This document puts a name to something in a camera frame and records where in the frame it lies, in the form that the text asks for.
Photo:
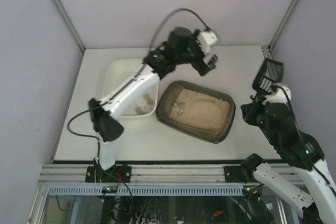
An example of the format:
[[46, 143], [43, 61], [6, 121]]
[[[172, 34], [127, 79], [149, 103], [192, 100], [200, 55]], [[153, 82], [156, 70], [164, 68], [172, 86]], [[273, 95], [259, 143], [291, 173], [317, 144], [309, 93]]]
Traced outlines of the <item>black slotted litter scoop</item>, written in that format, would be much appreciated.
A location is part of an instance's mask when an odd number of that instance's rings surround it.
[[272, 86], [280, 83], [284, 75], [284, 64], [273, 59], [265, 58], [256, 77], [252, 88], [260, 95], [272, 93]]

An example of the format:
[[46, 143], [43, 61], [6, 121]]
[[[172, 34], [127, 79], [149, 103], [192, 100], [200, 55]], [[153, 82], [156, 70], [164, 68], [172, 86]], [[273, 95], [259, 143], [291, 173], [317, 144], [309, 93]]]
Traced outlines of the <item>dark translucent litter box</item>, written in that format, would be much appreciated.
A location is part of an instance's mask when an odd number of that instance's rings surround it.
[[[186, 107], [179, 108], [184, 102]], [[183, 80], [172, 82], [163, 92], [156, 118], [174, 130], [212, 144], [222, 142], [234, 121], [236, 104], [225, 93]]]

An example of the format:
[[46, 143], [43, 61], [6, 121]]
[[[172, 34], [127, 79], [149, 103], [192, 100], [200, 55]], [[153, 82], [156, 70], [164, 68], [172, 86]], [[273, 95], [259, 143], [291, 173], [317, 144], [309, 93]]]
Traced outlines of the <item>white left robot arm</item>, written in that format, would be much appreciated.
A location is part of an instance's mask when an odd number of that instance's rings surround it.
[[174, 72], [178, 65], [190, 64], [200, 76], [215, 69], [218, 57], [210, 51], [217, 42], [218, 37], [209, 28], [190, 31], [176, 27], [166, 41], [149, 51], [139, 69], [123, 84], [100, 100], [92, 98], [89, 101], [93, 129], [100, 136], [95, 161], [102, 170], [111, 169], [116, 164], [115, 142], [124, 132], [118, 120], [128, 106]]

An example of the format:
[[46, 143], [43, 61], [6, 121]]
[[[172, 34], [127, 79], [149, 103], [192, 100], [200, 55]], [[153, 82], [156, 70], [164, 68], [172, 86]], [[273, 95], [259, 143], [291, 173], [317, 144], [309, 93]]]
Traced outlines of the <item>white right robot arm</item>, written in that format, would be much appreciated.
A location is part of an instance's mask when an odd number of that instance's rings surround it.
[[294, 208], [304, 223], [335, 223], [335, 182], [317, 140], [299, 130], [291, 92], [281, 83], [253, 85], [252, 103], [241, 106], [243, 120], [258, 127], [281, 159], [302, 179], [307, 192], [284, 179], [259, 155], [241, 162], [245, 182], [255, 179]]

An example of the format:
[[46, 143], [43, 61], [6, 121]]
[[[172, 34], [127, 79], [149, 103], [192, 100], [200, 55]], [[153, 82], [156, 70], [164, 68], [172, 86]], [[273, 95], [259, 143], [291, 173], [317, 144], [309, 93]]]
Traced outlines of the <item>grey-green clump in bin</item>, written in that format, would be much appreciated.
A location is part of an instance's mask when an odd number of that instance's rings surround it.
[[148, 105], [152, 105], [153, 103], [154, 103], [154, 102], [153, 102], [152, 99], [147, 100], [147, 104], [148, 104]]

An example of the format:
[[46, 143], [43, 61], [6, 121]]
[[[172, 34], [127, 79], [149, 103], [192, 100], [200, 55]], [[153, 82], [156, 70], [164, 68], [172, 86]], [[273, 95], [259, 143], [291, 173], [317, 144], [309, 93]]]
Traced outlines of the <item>white plastic bin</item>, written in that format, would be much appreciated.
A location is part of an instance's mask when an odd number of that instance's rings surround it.
[[[114, 91], [120, 85], [122, 85], [131, 75], [140, 69], [140, 64], [142, 59], [140, 58], [130, 58], [130, 59], [120, 59], [114, 61], [110, 64], [104, 86], [102, 89], [102, 97], [106, 97], [109, 93]], [[158, 103], [158, 90], [159, 84], [151, 86], [144, 92], [139, 94], [137, 98], [124, 110], [121, 115], [122, 118], [134, 118], [136, 116], [145, 116], [152, 114]], [[150, 95], [149, 99], [153, 100], [152, 105], [147, 104], [147, 100], [143, 97], [145, 93]], [[142, 109], [141, 113], [136, 113], [135, 108], [139, 106]]]

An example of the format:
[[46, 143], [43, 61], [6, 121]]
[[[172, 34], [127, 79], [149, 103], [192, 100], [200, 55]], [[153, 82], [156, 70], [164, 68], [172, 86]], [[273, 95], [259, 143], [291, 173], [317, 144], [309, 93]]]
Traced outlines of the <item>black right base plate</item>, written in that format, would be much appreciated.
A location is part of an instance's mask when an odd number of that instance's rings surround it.
[[225, 182], [227, 183], [252, 183], [257, 182], [253, 176], [253, 170], [247, 166], [224, 166]]

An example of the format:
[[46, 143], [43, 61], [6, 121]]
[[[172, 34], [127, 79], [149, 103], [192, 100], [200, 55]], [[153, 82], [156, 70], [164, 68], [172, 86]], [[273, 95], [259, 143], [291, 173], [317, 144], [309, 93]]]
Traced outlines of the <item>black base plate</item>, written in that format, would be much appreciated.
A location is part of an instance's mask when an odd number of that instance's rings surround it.
[[257, 182], [253, 176], [253, 170], [247, 166], [224, 166], [225, 182], [227, 183], [252, 183]]
[[103, 170], [100, 166], [89, 166], [86, 170], [85, 182], [94, 183], [117, 183], [119, 181], [129, 183], [131, 180], [132, 167], [117, 165], [109, 170]]

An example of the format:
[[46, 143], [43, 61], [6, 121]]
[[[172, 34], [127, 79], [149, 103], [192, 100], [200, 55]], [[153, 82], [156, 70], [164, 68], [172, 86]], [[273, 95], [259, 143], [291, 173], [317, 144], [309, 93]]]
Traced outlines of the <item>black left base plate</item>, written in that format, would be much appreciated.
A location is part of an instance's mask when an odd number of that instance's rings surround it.
[[103, 170], [100, 166], [89, 166], [86, 170], [85, 182], [94, 183], [117, 183], [119, 181], [129, 183], [131, 180], [132, 167], [117, 165], [109, 170]]

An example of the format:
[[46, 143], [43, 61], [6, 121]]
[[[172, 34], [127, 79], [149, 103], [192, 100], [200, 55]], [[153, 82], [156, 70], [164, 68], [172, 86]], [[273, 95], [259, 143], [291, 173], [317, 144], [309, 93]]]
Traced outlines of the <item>aluminium mounting rail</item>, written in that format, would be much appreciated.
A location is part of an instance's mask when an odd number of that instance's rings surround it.
[[[128, 165], [132, 167], [130, 184], [221, 184], [225, 182], [224, 166], [235, 164], [206, 165]], [[86, 170], [92, 165], [57, 164], [43, 166], [40, 184], [85, 183]]]

